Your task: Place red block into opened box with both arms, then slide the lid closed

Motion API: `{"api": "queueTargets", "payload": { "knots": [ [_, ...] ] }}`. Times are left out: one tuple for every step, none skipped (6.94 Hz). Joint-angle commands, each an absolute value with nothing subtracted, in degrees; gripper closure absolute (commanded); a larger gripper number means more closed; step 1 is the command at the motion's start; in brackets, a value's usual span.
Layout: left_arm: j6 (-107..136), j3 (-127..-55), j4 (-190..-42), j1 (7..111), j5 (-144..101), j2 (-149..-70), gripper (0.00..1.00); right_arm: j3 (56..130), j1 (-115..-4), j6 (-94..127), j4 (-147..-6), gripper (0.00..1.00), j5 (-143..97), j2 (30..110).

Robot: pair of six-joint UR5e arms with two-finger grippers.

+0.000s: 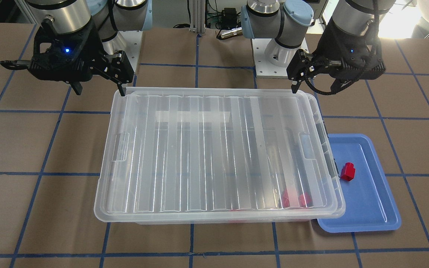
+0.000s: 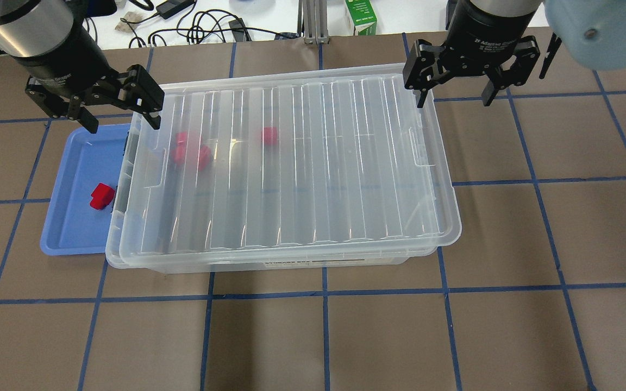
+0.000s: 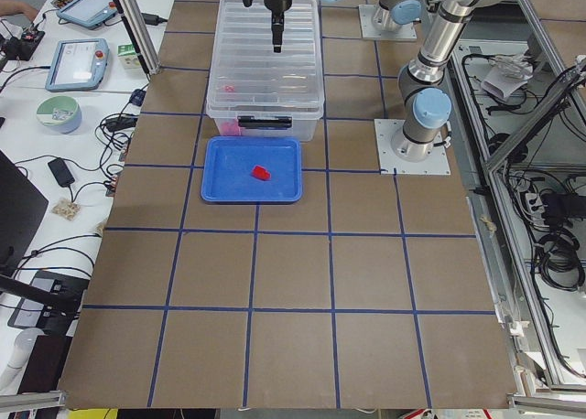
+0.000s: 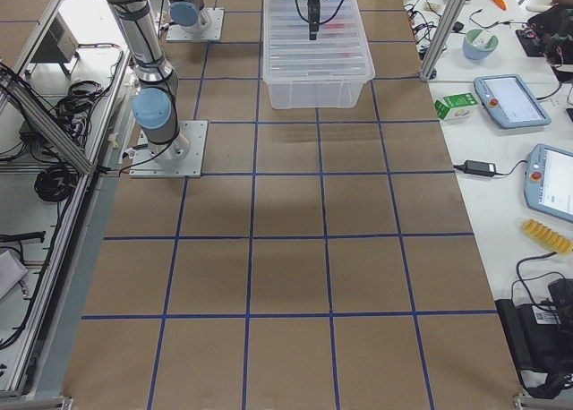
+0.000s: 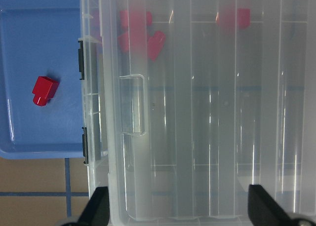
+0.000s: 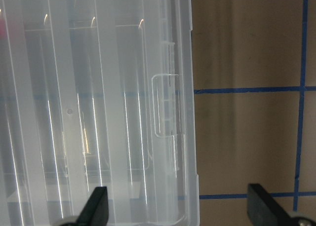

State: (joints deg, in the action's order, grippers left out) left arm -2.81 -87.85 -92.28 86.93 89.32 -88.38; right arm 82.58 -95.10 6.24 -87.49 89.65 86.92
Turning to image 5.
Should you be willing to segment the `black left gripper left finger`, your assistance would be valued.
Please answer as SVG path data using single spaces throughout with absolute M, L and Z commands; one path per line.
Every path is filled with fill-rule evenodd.
M 107 226 L 110 220 L 108 187 L 97 187 L 80 215 L 78 226 Z

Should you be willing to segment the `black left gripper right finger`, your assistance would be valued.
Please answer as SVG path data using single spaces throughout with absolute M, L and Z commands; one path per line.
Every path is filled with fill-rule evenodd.
M 254 226 L 298 226 L 261 185 L 248 187 L 248 217 Z

